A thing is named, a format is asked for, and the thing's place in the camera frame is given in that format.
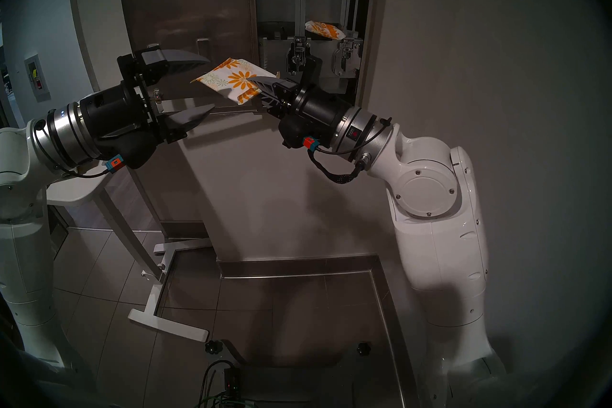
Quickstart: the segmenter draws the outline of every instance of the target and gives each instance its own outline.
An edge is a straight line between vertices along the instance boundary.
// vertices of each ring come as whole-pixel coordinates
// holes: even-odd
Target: metal latch
[[[333,52],[332,72],[338,77],[352,79],[361,68],[361,48],[363,39],[344,38],[338,42],[338,49]]]
[[[306,37],[295,36],[287,54],[287,72],[295,75],[303,71],[307,55],[310,55],[310,44],[306,42]]]

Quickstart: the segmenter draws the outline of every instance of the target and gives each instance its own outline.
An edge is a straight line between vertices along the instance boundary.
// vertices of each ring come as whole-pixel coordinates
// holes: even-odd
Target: cable
[[[368,141],[363,142],[362,144],[360,144],[359,146],[357,146],[357,147],[355,147],[353,149],[346,150],[346,151],[325,151],[325,150],[322,150],[319,147],[317,147],[315,150],[319,151],[321,153],[324,153],[326,155],[347,155],[349,153],[352,153],[353,151],[361,150],[361,148],[363,148],[365,145],[367,145],[367,144],[371,143],[372,141],[374,141],[378,137],[378,135],[380,135],[388,126],[390,126],[391,125],[391,120],[393,120],[392,117],[389,117],[386,120],[384,118],[381,118],[380,122],[382,123],[382,128],[380,130],[378,130],[376,132],[376,134],[374,136],[372,136]]]
[[[230,403],[233,403],[233,404],[238,404],[238,405],[242,405],[242,406],[252,406],[252,407],[254,407],[254,408],[258,408],[258,406],[257,406],[257,405],[255,405],[254,403],[247,403],[246,401],[242,401],[242,400],[232,400],[232,399],[227,399],[227,398],[226,398],[226,399],[218,399],[218,400],[215,400],[215,403],[213,403],[213,404],[212,404],[212,407],[211,407],[211,408],[215,407],[215,406],[216,406],[217,404],[219,404],[219,403],[223,403],[223,404],[230,404]]]
[[[211,394],[212,381],[215,379],[215,374],[216,374],[216,373],[217,373],[217,371],[216,371],[216,370],[213,370],[213,371],[212,371],[211,381],[210,381],[210,382],[208,382],[208,388],[206,389],[206,393],[204,394],[204,397],[205,397],[205,398],[208,398],[208,396]],[[206,401],[206,403],[205,403],[205,405],[204,405],[204,408],[207,408],[207,407],[208,407],[208,401]]]
[[[207,368],[206,368],[206,372],[204,372],[204,378],[202,379],[202,388],[200,389],[200,397],[198,398],[198,404],[195,406],[195,408],[200,408],[202,406],[202,403],[205,401],[202,399],[202,396],[204,395],[204,387],[206,386],[206,378],[208,376],[208,371],[213,368],[216,364],[218,363],[226,363],[227,365],[229,365],[230,367],[234,368],[234,364],[231,363],[229,360],[215,360],[213,363],[211,363]]]
[[[348,184],[349,182],[351,182],[353,179],[355,179],[357,177],[357,175],[364,170],[365,164],[363,161],[357,161],[355,163],[355,169],[353,170],[353,172],[351,172],[351,174],[334,174],[332,172],[329,172],[328,170],[326,170],[322,164],[320,164],[319,161],[317,161],[315,159],[315,153],[314,151],[312,151],[311,149],[308,149],[308,157],[310,158],[310,161],[312,161],[315,166],[317,168],[319,168],[321,170],[321,172],[323,174],[325,174],[325,176],[330,180],[335,182],[336,184]]]
[[[36,140],[36,144],[38,145],[38,147],[40,148],[40,150],[42,151],[42,153],[47,157],[47,159],[49,161],[52,162],[52,164],[55,165],[56,168],[61,169],[62,171],[70,174],[71,176],[74,177],[84,177],[84,178],[92,178],[92,177],[100,177],[100,176],[104,176],[105,174],[109,173],[108,169],[105,169],[104,171],[102,171],[100,174],[77,174],[76,172],[73,171],[69,171],[68,169],[64,168],[63,166],[61,166],[60,164],[58,164],[57,161],[55,161],[52,157],[49,156],[49,154],[47,153],[47,151],[45,151],[45,149],[42,147],[42,145],[40,144],[40,140],[38,139],[38,135],[36,134],[36,131],[38,131],[36,128],[34,128],[34,132],[32,133],[32,135],[34,135],[34,139]]]

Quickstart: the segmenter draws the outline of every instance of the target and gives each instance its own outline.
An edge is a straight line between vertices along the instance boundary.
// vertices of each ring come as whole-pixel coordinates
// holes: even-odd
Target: black cable
[[[198,398],[198,408],[200,408],[202,406],[202,397],[204,396],[204,387],[206,386],[206,378],[208,376],[208,371],[214,367],[216,364],[218,363],[226,363],[227,365],[229,365],[230,367],[234,368],[234,364],[231,363],[229,360],[215,360],[213,363],[211,363],[207,368],[206,368],[206,372],[204,372],[204,378],[202,379],[202,388],[200,389],[200,397]]]
[[[49,161],[52,162],[52,164],[55,165],[56,168],[61,169],[62,171],[70,174],[71,176],[74,177],[85,177],[85,178],[92,178],[92,177],[100,177],[100,176],[104,176],[105,174],[109,173],[108,169],[105,169],[103,172],[101,172],[100,174],[77,174],[76,172],[73,171],[69,171],[66,168],[64,168],[63,166],[61,166],[60,164],[57,163],[57,161],[55,161],[52,157],[49,156],[49,154],[45,151],[45,149],[42,147],[42,145],[40,144],[40,140],[38,139],[38,135],[36,134],[36,129],[34,128],[33,130],[33,135],[34,135],[34,139],[36,140],[36,144],[38,145],[38,147],[40,148],[40,150],[42,151],[42,153],[47,157],[47,159]]]
[[[353,151],[358,151],[361,150],[361,148],[363,148],[365,145],[371,143],[372,141],[374,141],[378,135],[380,135],[388,126],[391,125],[391,120],[393,120],[392,117],[389,117],[388,119],[384,119],[381,118],[380,122],[382,123],[382,128],[380,130],[378,130],[376,132],[376,134],[374,136],[372,136],[368,141],[363,142],[362,144],[360,144],[359,146],[357,146],[356,148],[350,149],[350,150],[346,150],[346,151],[325,151],[322,150],[321,148],[317,147],[315,150],[316,151],[320,151],[321,153],[324,153],[326,155],[347,155],[349,153],[352,153]]]
[[[216,370],[212,371],[211,381],[208,382],[208,388],[206,389],[206,393],[204,394],[204,399],[208,399],[208,396],[211,394],[212,381],[215,379],[216,373],[217,373]],[[207,406],[208,406],[208,400],[206,400],[206,404],[204,405],[204,408],[207,408]]]
[[[353,172],[351,172],[351,174],[334,174],[332,172],[329,172],[328,170],[326,170],[322,164],[320,164],[319,161],[317,161],[315,159],[315,153],[314,151],[312,151],[311,149],[308,149],[308,157],[310,158],[310,161],[312,161],[315,166],[317,168],[319,168],[321,170],[321,172],[323,174],[325,174],[325,176],[330,180],[335,182],[336,184],[348,184],[349,182],[351,182],[353,179],[355,179],[357,177],[357,175],[364,170],[364,163],[362,161],[358,161],[355,164],[355,169],[353,170]]]

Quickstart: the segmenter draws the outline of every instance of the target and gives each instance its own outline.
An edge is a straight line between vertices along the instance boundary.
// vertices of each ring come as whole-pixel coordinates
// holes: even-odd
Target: table leg
[[[144,246],[142,246],[142,243],[140,243],[139,239],[134,235],[134,232],[131,231],[126,219],[123,218],[121,212],[115,206],[105,189],[94,197],[94,202],[117,237],[119,237],[121,243],[125,245],[127,251],[130,252],[130,255],[144,270],[148,278],[154,278],[162,282],[164,278],[162,269],[155,264],[153,258],[150,257],[144,249]]]

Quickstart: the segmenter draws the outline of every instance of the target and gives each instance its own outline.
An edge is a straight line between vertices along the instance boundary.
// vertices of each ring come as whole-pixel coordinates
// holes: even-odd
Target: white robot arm
[[[321,90],[320,66],[309,57],[300,84],[253,82],[267,96],[268,112],[280,118],[285,146],[307,147],[311,161],[334,182],[350,182],[363,170],[386,182],[401,261],[428,326],[417,376],[421,402],[442,407],[447,393],[469,397],[480,383],[505,373],[485,331],[488,253],[470,157],[436,138],[406,138],[390,119]],[[315,151],[354,162],[355,170],[331,174]]]

